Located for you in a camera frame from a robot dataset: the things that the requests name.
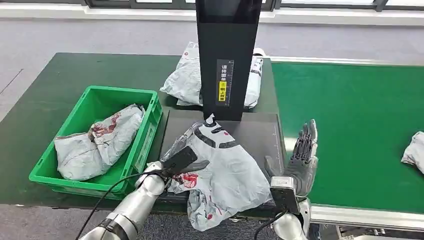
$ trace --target yellow label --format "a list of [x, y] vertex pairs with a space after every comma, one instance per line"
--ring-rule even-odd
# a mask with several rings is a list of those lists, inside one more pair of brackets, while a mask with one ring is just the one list
[[219, 102], [225, 102], [226, 93], [227, 93], [227, 82], [226, 81], [220, 81], [219, 82], [219, 92], [218, 92], [218, 101]]

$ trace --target gray floor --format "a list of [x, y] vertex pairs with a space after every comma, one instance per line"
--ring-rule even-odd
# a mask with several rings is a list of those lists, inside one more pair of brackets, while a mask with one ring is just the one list
[[[166, 21], [0, 19], [0, 34], [0, 121], [56, 52], [180, 55], [197, 39], [194, 22]], [[270, 56], [424, 63], [423, 39], [422, 28], [261, 24], [256, 45]], [[0, 204], [0, 240], [72, 239], [87, 214]], [[140, 239], [252, 239], [258, 225], [226, 221], [200, 233], [183, 217], [151, 216]]]

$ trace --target green conveyor belt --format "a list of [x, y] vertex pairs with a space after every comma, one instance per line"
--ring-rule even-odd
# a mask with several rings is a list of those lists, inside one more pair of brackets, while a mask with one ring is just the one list
[[284, 137], [317, 122], [312, 203], [424, 213], [424, 174], [400, 162], [424, 131], [424, 67], [273, 63], [272, 70]]

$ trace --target white plastic bag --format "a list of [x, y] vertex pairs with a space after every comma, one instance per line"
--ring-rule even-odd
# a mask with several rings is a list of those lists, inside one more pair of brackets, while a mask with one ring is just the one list
[[54, 139], [57, 170], [64, 179], [83, 181], [105, 174], [127, 150], [137, 134], [144, 109], [132, 104], [103, 121], [88, 133]]
[[424, 132], [414, 134], [400, 162], [415, 165], [424, 174]]
[[187, 214], [205, 231], [221, 221], [269, 201], [270, 185], [256, 161], [215, 122], [212, 114], [186, 142], [206, 168], [174, 176], [169, 192], [190, 191]]
[[[262, 65], [264, 60], [262, 57], [255, 55], [264, 56], [265, 52], [260, 48], [255, 48], [253, 54], [244, 99], [244, 106], [248, 108], [253, 108], [258, 104], [261, 92]], [[176, 97], [178, 99], [176, 104], [179, 106], [202, 106], [201, 87], [199, 45], [195, 42], [189, 42], [175, 71], [169, 75], [163, 87], [159, 90]]]

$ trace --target green plastic crate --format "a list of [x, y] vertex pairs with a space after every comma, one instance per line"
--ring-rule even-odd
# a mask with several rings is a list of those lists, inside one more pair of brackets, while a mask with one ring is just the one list
[[[140, 129], [132, 144], [106, 174], [85, 181], [63, 179], [57, 170], [57, 153], [55, 144], [51, 141], [29, 174], [29, 180], [47, 185], [55, 192], [101, 197], [119, 180], [142, 171], [162, 116], [162, 107], [155, 91], [89, 86], [56, 136], [85, 133], [94, 122], [104, 120], [134, 103], [143, 105], [145, 109]], [[122, 200], [134, 190], [135, 180], [121, 182], [106, 198]]]

